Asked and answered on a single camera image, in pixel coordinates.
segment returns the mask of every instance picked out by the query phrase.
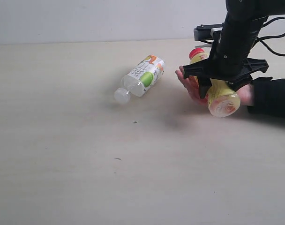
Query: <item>table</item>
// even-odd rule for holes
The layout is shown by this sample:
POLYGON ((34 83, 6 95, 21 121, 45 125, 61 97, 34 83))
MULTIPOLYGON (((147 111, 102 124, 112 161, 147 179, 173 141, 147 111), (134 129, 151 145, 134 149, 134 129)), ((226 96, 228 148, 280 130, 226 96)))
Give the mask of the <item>table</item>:
MULTIPOLYGON (((0 225, 285 225, 285 120, 193 103, 174 71, 196 45, 0 45, 0 225), (116 104, 149 54, 165 74, 116 104)), ((261 44, 250 57, 285 77, 261 44)))

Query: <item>yellow bottle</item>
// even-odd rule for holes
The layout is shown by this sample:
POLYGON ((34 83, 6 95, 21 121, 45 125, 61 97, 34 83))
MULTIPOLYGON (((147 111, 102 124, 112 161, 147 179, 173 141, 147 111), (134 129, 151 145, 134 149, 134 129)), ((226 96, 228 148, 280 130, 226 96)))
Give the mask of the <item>yellow bottle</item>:
MULTIPOLYGON (((208 54, 202 48, 192 50, 190 64, 207 59, 208 54)), ((208 90, 208 109, 213 116, 226 117, 235 113, 240 107, 240 97, 229 88, 225 81, 210 79, 212 87, 208 90)))

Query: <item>white wall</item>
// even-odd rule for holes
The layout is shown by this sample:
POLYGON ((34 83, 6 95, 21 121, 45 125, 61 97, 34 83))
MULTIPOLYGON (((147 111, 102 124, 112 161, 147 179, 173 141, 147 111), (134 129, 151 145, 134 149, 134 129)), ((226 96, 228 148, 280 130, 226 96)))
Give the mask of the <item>white wall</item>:
POLYGON ((225 0, 0 0, 0 44, 190 38, 225 14, 225 0))

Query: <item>green fruit graphic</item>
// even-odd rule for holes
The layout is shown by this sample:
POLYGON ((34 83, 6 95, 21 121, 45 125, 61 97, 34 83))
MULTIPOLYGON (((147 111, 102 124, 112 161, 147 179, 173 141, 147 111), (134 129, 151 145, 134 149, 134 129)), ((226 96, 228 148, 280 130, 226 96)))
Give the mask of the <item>green fruit graphic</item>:
POLYGON ((154 78, 154 74, 151 73, 151 72, 145 72, 140 80, 141 82, 143 83, 143 85, 147 88, 151 85, 152 81, 153 81, 153 78, 154 78))

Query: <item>clear plastic bottle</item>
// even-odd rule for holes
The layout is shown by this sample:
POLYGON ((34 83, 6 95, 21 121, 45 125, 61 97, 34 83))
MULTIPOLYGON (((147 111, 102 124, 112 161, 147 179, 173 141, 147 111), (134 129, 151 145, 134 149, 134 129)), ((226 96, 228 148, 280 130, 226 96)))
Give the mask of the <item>clear plastic bottle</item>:
POLYGON ((121 80, 121 87, 114 93, 114 98, 120 104, 126 104, 131 94, 143 96, 164 73, 164 61, 156 56, 149 55, 132 69, 121 80))
MULTIPOLYGON (((207 59, 208 54, 202 48, 196 48, 189 54, 190 64, 207 59)), ((211 79, 212 87, 207 92, 208 109, 213 116, 226 117, 240 107, 240 97, 225 81, 211 79)))

